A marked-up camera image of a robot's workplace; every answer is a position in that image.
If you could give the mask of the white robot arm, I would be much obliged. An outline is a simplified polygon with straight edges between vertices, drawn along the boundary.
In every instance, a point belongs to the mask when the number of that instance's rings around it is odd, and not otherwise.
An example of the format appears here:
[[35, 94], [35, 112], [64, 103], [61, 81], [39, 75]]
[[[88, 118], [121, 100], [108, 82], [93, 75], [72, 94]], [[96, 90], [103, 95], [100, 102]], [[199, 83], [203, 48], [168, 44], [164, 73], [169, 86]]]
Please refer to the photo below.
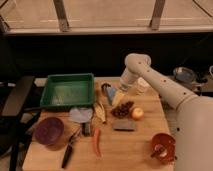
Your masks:
[[174, 171], [213, 171], [213, 97], [198, 96], [152, 69], [148, 55], [130, 53], [121, 89], [127, 91], [139, 77], [177, 111]]

